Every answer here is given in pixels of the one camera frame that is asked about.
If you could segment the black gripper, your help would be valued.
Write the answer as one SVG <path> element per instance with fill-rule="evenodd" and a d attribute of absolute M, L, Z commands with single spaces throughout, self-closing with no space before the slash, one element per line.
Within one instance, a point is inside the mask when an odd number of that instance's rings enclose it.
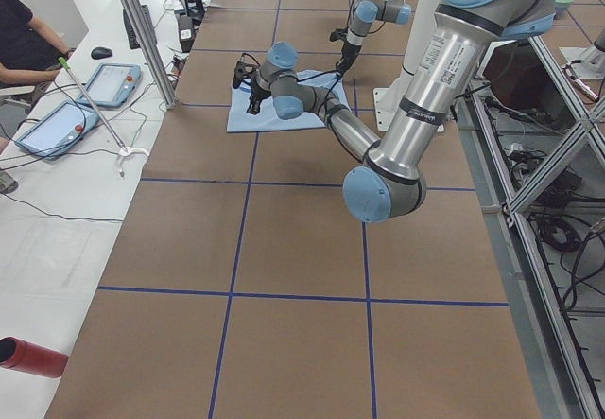
<path fill-rule="evenodd" d="M 344 41 L 341 48 L 341 58 L 335 64 L 335 69 L 341 75 L 344 75 L 354 65 L 360 51 L 360 45 L 354 45 L 348 41 Z"/>
<path fill-rule="evenodd" d="M 270 97 L 270 91 L 262 88 L 256 79 L 251 79 L 251 96 L 247 113 L 257 115 L 260 113 L 262 102 Z"/>

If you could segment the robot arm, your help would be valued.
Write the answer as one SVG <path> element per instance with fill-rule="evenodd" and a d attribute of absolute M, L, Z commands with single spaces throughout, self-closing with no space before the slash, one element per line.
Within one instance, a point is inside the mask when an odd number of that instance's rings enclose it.
<path fill-rule="evenodd" d="M 260 65 L 237 66 L 233 84 L 250 84 L 250 114 L 258 113 L 266 99 L 283 120 L 315 114 L 358 161 L 342 186 L 350 213 L 364 222 L 381 222 L 423 204 L 426 183 L 419 163 L 489 45 L 547 32 L 554 6 L 555 0 L 419 0 L 412 9 L 406 0 L 356 0 L 342 35 L 339 71 L 353 65 L 375 21 L 411 23 L 426 34 L 419 64 L 384 136 L 355 117 L 333 91 L 303 84 L 290 44 L 274 44 Z"/>
<path fill-rule="evenodd" d="M 374 21 L 405 25 L 411 11 L 406 0 L 353 0 L 347 26 L 330 34 L 331 42 L 342 41 L 341 57 L 335 65 L 337 72 L 342 76 L 353 66 Z"/>

